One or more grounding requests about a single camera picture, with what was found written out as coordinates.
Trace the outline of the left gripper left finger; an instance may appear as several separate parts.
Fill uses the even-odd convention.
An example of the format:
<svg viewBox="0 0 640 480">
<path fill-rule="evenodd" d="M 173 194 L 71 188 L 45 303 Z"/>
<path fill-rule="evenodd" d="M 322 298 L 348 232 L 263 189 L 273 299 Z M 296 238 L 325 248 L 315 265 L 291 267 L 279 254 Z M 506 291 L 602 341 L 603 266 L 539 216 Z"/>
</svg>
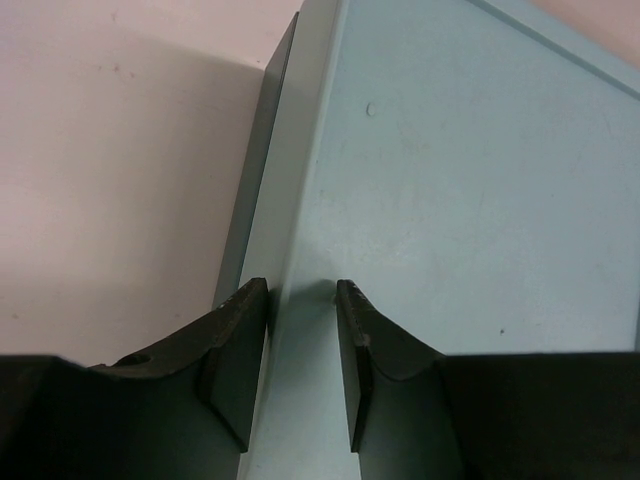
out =
<svg viewBox="0 0 640 480">
<path fill-rule="evenodd" d="M 111 366 L 1 359 L 5 479 L 234 479 L 248 450 L 269 293 L 217 309 Z"/>
</svg>

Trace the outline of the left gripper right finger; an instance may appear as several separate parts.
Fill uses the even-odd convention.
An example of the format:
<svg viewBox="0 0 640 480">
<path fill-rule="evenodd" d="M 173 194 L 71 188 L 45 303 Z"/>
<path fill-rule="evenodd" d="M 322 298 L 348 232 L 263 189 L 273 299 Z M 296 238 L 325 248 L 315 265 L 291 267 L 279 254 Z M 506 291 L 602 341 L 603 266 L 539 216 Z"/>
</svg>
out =
<svg viewBox="0 0 640 480">
<path fill-rule="evenodd" d="M 635 479 L 635 352 L 444 355 L 336 292 L 350 447 L 365 479 Z"/>
</svg>

